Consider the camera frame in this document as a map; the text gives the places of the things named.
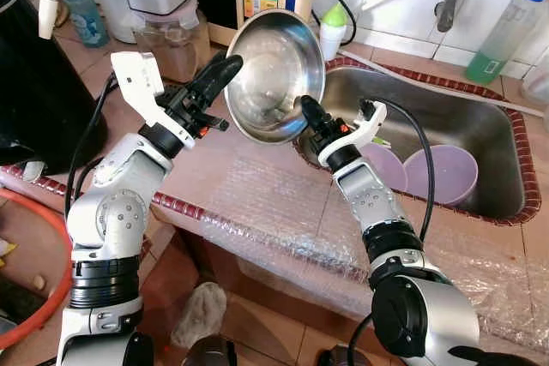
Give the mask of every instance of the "bubble wrap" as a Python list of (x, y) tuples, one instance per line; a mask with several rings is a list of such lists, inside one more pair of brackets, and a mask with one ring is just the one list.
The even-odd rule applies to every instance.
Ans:
[[(355, 319), (370, 312), (365, 248), (335, 186), (240, 157), (209, 209), (223, 216), (202, 216), (204, 236), (279, 280), (249, 267), (245, 273)], [(431, 226), (425, 252), (471, 300), (485, 350), (512, 342), (549, 365), (549, 265), (527, 270), (523, 256), (447, 225)], [(544, 287), (530, 293), (532, 277)]]

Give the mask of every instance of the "black kettle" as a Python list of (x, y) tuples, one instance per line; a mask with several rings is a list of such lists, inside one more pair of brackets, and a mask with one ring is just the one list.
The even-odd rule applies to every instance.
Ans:
[[(38, 35), (29, 0), (0, 0), (0, 165), (43, 162), (43, 174), (68, 171), (94, 112), (94, 99), (55, 39)], [(106, 141), (97, 122), (79, 165)]]

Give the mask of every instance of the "green bottle cap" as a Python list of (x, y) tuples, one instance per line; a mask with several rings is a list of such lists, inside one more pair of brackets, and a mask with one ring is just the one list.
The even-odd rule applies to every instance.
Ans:
[(332, 9), (326, 12), (326, 15), (323, 16), (323, 23), (333, 27), (341, 27), (347, 24), (347, 13), (341, 3), (336, 3)]

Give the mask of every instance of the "orange hose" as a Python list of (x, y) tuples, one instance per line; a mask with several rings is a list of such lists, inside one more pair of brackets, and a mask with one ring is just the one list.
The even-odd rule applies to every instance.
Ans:
[(41, 327), (51, 317), (51, 315), (53, 315), (53, 313), (57, 310), (61, 303), (63, 303), (63, 300), (69, 292), (71, 285), (72, 263), (70, 260), (70, 252), (72, 251), (72, 242), (70, 241), (69, 234), (65, 229), (65, 223), (63, 222), (61, 217), (57, 213), (53, 212), (50, 208), (41, 205), (37, 201), (33, 201), (32, 199), (29, 199), (23, 195), (19, 195), (16, 192), (4, 188), (0, 188), (0, 196), (19, 203), (27, 209), (35, 212), (36, 214), (44, 218), (44, 220), (48, 222), (51, 226), (53, 226), (53, 228), (57, 231), (57, 233), (63, 240), (63, 244), (65, 246), (65, 256), (67, 259), (67, 266), (65, 267), (65, 270), (63, 272), (61, 282), (48, 298), (48, 300), (46, 300), (45, 303), (40, 307), (40, 309), (34, 312), (32, 316), (30, 316), (16, 328), (11, 329), (9, 332), (6, 332), (4, 334), (0, 334), (0, 349), (4, 349), (10, 345), (13, 345), (14, 343), (17, 343), (34, 330)]

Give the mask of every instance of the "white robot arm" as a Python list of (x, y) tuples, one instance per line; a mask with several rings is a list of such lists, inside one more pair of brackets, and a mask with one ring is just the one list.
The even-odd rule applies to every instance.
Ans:
[(120, 52), (111, 60), (124, 99), (146, 124), (105, 156), (90, 189), (69, 210), (73, 286), (58, 366), (153, 364), (150, 338), (135, 332), (142, 317), (137, 270), (148, 208), (175, 155), (193, 148), (208, 128), (227, 128), (203, 111), (242, 66), (240, 57), (218, 55), (191, 84), (165, 90), (152, 54)]
[(429, 262), (395, 194), (360, 155), (358, 148), (385, 119), (385, 104), (362, 100), (355, 130), (309, 96), (301, 98), (301, 106), (315, 132), (311, 146), (359, 222), (371, 264), (371, 318), (385, 349), (410, 366), (534, 366), (522, 357), (479, 348), (473, 306)]

